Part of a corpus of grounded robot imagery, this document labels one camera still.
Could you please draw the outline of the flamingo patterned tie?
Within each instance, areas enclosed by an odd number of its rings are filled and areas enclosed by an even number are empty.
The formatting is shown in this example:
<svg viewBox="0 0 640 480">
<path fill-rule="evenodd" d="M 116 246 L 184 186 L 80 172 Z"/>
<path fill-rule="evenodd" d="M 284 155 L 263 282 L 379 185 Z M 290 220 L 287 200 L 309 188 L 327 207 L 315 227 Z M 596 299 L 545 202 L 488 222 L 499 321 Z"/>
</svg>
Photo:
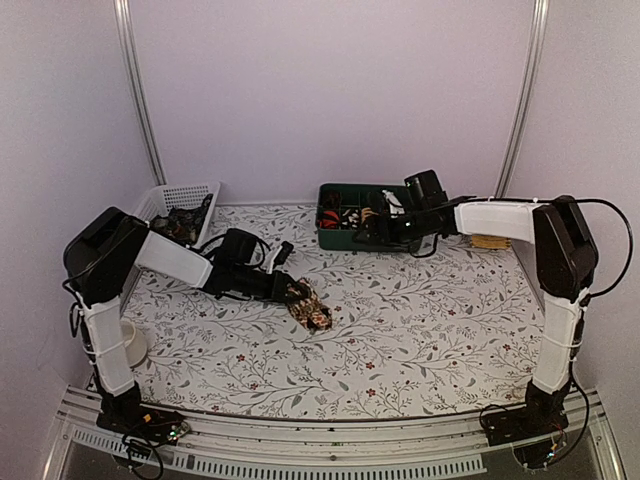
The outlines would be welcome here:
<svg viewBox="0 0 640 480">
<path fill-rule="evenodd" d="M 318 297 L 308 279 L 302 277 L 288 287 L 291 302 L 286 304 L 289 314 L 306 330 L 315 333 L 333 325 L 331 309 Z"/>
</svg>

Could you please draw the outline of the green divided organizer box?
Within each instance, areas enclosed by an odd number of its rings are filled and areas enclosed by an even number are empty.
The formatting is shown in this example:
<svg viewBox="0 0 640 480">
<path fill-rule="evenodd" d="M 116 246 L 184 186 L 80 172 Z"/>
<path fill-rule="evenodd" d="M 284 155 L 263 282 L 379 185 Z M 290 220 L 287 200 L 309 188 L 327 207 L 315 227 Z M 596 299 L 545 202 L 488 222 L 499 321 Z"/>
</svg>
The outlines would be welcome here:
<svg viewBox="0 0 640 480">
<path fill-rule="evenodd" d="M 383 196 L 382 191 L 392 192 L 405 211 L 410 207 L 408 189 L 402 185 L 325 183 L 319 188 L 316 228 L 321 249 L 332 251 L 404 252 L 416 253 L 422 248 L 423 239 L 418 238 L 404 245 L 370 245 L 354 241 L 361 226 L 361 212 L 371 208 L 370 192 Z M 389 204 L 382 197 L 383 207 Z"/>
</svg>

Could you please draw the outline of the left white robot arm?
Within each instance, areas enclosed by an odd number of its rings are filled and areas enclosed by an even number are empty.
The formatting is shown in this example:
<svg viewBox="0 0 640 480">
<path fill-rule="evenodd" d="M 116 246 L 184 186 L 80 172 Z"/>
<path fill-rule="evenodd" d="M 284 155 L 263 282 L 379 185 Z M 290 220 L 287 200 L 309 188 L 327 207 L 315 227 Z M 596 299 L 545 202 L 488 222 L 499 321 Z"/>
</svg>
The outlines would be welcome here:
<svg viewBox="0 0 640 480">
<path fill-rule="evenodd" d="M 80 330 L 93 364 L 102 410 L 128 434 L 148 426 L 140 388 L 126 356 L 123 294 L 137 271 L 148 270 L 214 297 L 290 303 L 296 290 L 288 274 L 252 261 L 256 242 L 229 229 L 212 250 L 186 247 L 116 207 L 109 207 L 66 247 L 63 286 L 80 310 Z"/>
</svg>

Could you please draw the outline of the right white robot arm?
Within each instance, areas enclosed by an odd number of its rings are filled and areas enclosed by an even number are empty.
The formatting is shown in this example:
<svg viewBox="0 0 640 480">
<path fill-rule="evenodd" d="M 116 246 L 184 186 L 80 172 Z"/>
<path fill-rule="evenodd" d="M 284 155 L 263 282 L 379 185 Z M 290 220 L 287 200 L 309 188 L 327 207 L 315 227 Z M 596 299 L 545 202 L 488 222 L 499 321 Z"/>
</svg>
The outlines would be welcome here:
<svg viewBox="0 0 640 480">
<path fill-rule="evenodd" d="M 368 213 L 353 235 L 354 242 L 371 246 L 403 246 L 428 235 L 488 235 L 534 245 L 545 324 L 526 407 L 516 421 L 527 436 L 539 435 L 555 420 L 573 379 L 584 311 L 596 296 L 590 288 L 599 254 L 581 203 L 569 195 L 551 200 L 437 195 L 434 203 L 402 215 Z"/>
</svg>

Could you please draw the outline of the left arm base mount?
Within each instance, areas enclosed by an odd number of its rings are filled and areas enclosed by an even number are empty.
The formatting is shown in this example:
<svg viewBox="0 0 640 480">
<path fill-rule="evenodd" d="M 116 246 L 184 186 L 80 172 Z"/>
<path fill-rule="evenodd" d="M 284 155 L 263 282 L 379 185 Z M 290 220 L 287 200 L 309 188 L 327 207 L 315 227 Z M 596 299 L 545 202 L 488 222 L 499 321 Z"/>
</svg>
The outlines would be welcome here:
<svg viewBox="0 0 640 480">
<path fill-rule="evenodd" d="M 142 408 L 129 419 L 102 412 L 98 415 L 96 424 L 102 429 L 148 440 L 158 445 L 176 444 L 180 438 L 191 432 L 191 426 L 182 414 L 149 408 Z"/>
</svg>

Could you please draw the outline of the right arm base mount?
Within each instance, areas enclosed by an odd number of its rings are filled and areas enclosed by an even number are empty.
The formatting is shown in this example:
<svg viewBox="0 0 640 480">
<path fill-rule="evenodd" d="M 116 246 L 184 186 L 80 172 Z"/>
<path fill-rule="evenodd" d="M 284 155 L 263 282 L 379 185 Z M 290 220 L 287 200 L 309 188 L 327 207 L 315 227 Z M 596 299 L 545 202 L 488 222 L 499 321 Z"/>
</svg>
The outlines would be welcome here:
<svg viewBox="0 0 640 480">
<path fill-rule="evenodd" d="M 483 409 L 479 422 L 490 446 L 559 433 L 569 426 L 567 416 L 563 412 L 536 417 L 526 407 L 506 409 L 497 405 Z"/>
</svg>

